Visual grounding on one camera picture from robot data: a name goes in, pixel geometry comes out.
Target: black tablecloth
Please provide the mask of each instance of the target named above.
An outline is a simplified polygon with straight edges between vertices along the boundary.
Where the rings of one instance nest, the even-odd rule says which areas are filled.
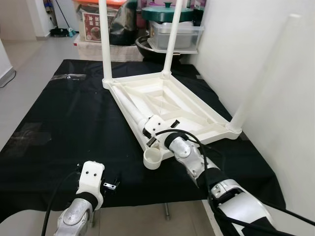
[[[113,68],[113,77],[160,72],[151,62],[128,62]],[[120,173],[116,194],[106,195],[104,207],[136,206],[205,199],[174,158],[155,171],[144,167],[143,150],[108,90],[102,87],[102,62],[64,60],[55,75],[86,74],[48,83],[0,152],[1,221],[24,210],[45,210],[51,193],[77,163],[105,165],[107,182]],[[174,65],[172,74],[227,120],[231,116],[209,86],[196,78],[192,65]],[[208,151],[225,173],[255,196],[285,207],[275,173],[250,141],[220,140],[211,144],[226,160]],[[61,187],[54,210],[73,199],[78,177]]]

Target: white wall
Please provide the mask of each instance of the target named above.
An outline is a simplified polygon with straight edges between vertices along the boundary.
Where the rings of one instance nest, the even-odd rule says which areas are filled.
[[[12,68],[8,55],[0,40],[0,79]]]
[[[36,40],[25,0],[0,1],[0,37],[8,40]]]
[[[28,9],[31,14],[31,20],[37,37],[45,37],[54,27],[50,15],[46,12],[43,0],[27,0]]]
[[[190,58],[221,102],[234,114],[290,13],[303,16],[298,53],[279,59],[244,132],[276,173],[290,209],[315,220],[315,77],[313,0],[208,0],[199,54]],[[291,233],[314,227],[286,221]]]

